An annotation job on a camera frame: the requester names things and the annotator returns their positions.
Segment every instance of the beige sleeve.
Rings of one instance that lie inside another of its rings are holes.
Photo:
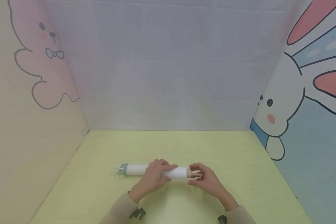
[[[253,218],[243,205],[239,205],[231,212],[225,212],[227,224],[255,224]]]
[[[128,197],[128,193],[125,193],[112,205],[111,210],[100,221],[100,224],[128,224],[131,221],[129,216],[137,208],[138,204]]]

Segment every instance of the bow tie drawing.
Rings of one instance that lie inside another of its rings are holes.
[[[49,58],[59,57],[60,59],[63,59],[63,57],[64,57],[64,53],[63,53],[62,50],[52,51],[52,50],[49,49],[48,47],[46,47],[46,55],[47,55]]]

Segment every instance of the cylindrical toy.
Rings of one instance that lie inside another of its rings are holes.
[[[134,165],[134,164],[122,164],[118,169],[118,174],[123,175],[144,175],[148,165]],[[177,167],[173,170],[162,172],[162,176],[168,176],[170,178],[176,179],[187,179],[194,177],[202,176],[200,174],[194,174],[189,168],[186,167]]]

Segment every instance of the pink cheek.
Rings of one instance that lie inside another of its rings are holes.
[[[274,118],[274,116],[273,116],[272,114],[268,114],[268,121],[269,121],[270,123],[272,123],[272,124],[275,123],[275,118]]]
[[[47,36],[48,36],[48,34],[45,33],[45,32],[39,32],[39,33],[38,33],[38,36],[39,36],[39,38],[40,38],[41,40],[47,40]]]

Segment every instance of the white plastic part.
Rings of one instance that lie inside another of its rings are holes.
[[[144,175],[148,165],[133,165],[128,164],[126,168],[126,175]],[[163,176],[176,179],[187,179],[191,176],[191,172],[186,167],[177,167],[173,170],[164,171]]]
[[[187,179],[187,171],[186,167],[177,167],[173,170],[164,171],[162,175],[170,178]]]
[[[128,164],[126,169],[126,175],[143,175],[148,165],[133,165]]]

